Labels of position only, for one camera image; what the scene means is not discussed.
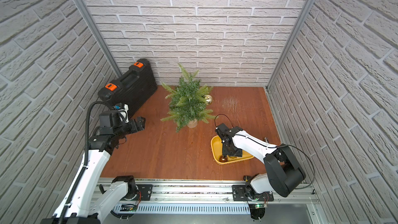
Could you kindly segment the copper brown ball ornament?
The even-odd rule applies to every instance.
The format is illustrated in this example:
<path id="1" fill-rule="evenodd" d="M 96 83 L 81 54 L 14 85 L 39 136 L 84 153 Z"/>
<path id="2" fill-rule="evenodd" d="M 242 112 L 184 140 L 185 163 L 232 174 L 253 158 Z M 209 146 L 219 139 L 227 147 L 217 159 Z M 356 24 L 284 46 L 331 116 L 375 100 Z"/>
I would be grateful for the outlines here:
<path id="1" fill-rule="evenodd" d="M 228 157 L 227 157 L 227 156 L 220 156 L 220 157 L 219 157 L 219 162 L 220 162 L 220 163 L 226 163 L 226 162 L 228 162 Z"/>

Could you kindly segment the pale gold ball ornament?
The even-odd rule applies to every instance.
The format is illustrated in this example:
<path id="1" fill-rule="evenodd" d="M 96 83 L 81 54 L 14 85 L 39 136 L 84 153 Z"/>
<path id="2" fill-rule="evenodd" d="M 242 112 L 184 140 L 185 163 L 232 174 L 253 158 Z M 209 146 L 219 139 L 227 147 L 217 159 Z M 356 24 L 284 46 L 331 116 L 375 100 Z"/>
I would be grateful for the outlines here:
<path id="1" fill-rule="evenodd" d="M 213 102 L 213 97 L 209 94 L 204 96 L 207 105 L 210 105 Z"/>

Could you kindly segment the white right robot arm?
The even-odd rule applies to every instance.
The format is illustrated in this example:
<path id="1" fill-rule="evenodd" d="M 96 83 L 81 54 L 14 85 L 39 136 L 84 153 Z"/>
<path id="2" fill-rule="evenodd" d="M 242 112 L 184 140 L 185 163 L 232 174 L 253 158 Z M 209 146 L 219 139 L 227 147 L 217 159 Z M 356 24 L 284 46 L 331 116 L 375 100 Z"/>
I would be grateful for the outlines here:
<path id="1" fill-rule="evenodd" d="M 271 191 L 287 197 L 306 178 L 304 169 L 288 145 L 270 144 L 240 127 L 229 128 L 224 123 L 216 126 L 215 132 L 222 144 L 219 158 L 242 158 L 245 151 L 264 164 L 265 174 L 245 178 L 248 197 L 254 198 Z"/>

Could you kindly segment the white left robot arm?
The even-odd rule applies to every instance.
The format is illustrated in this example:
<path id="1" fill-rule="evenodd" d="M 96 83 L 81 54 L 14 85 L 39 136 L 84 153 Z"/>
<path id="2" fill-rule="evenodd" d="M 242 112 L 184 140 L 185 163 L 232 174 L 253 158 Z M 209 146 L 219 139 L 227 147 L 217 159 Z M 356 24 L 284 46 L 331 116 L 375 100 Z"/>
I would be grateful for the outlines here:
<path id="1" fill-rule="evenodd" d="M 137 195 L 134 177 L 118 176 L 107 191 L 91 202 L 102 170 L 120 139 L 143 131 L 146 121 L 143 117 L 129 120 L 127 111 L 122 109 L 103 112 L 99 120 L 99 134 L 87 139 L 82 164 L 65 198 L 51 218 L 41 220 L 42 224 L 100 224 L 120 200 Z"/>

